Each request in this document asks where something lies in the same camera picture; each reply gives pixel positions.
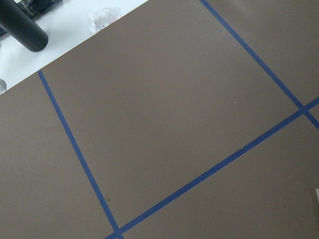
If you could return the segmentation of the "clear plastic bag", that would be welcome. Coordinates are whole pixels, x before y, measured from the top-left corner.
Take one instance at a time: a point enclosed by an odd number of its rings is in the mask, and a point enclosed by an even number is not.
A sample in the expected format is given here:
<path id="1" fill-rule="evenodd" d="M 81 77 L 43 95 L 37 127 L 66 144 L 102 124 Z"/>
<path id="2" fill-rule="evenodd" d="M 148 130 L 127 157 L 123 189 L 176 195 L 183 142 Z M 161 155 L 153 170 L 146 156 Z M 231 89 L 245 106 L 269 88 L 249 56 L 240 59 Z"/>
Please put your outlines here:
<path id="1" fill-rule="evenodd" d="M 107 7 L 98 11 L 91 11 L 88 14 L 88 34 L 90 36 L 95 35 L 120 17 L 121 10 L 119 7 Z"/>

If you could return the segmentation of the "black water bottle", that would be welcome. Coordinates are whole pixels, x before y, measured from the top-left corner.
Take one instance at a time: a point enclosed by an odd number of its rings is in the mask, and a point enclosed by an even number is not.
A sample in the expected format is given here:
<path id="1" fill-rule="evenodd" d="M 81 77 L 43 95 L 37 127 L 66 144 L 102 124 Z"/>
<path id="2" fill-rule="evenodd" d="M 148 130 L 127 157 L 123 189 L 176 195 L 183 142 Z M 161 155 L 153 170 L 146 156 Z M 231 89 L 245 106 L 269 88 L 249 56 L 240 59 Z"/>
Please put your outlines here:
<path id="1" fill-rule="evenodd" d="M 31 52 L 48 44 L 48 35 L 12 0 L 0 2 L 0 26 Z"/>

